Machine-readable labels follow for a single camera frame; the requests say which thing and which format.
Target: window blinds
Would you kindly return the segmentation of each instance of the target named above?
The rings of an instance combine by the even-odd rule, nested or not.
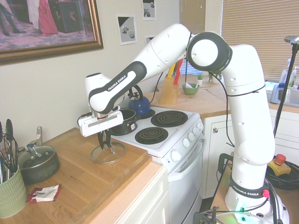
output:
[[[191,33],[205,31],[206,0],[181,0],[179,21]]]
[[[253,45],[265,80],[279,82],[292,56],[292,45],[284,38],[299,35],[298,18],[298,0],[223,0],[221,35],[229,45]],[[299,66],[296,58],[294,66]]]

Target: spray bottle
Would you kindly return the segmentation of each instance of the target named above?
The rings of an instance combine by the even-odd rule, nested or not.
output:
[[[289,84],[288,84],[288,89],[294,89],[295,88],[295,85],[296,85],[296,77],[297,77],[297,69],[299,67],[295,66],[294,70],[292,71],[291,73],[291,76],[290,76],[290,81],[289,81]]]
[[[279,88],[284,88],[285,87],[285,81],[286,81],[286,76],[288,74],[289,66],[290,66],[291,59],[288,59],[288,62],[285,64],[285,68],[282,70],[281,76],[280,76],[280,81],[278,84]]]

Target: red knife handle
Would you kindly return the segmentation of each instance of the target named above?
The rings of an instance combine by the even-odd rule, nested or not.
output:
[[[178,84],[178,78],[179,78],[179,75],[181,74],[180,71],[179,71],[179,69],[180,69],[182,63],[183,63],[183,60],[181,59],[181,60],[178,62],[177,73],[176,73],[176,77],[174,78],[174,82],[173,82],[174,85],[177,85],[177,84]]]

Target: utensil holder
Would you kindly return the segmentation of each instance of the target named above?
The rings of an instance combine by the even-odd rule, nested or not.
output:
[[[173,77],[165,77],[159,104],[177,104],[178,85],[174,85],[173,82]]]
[[[0,218],[7,218],[21,211],[26,205],[26,188],[20,168],[0,184]]]

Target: red button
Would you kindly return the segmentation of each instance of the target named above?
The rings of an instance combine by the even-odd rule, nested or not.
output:
[[[278,165],[282,165],[286,160],[286,157],[282,154],[277,154],[276,158],[275,158],[275,163]]]
[[[266,198],[270,197],[270,192],[268,190],[263,190],[263,196]]]

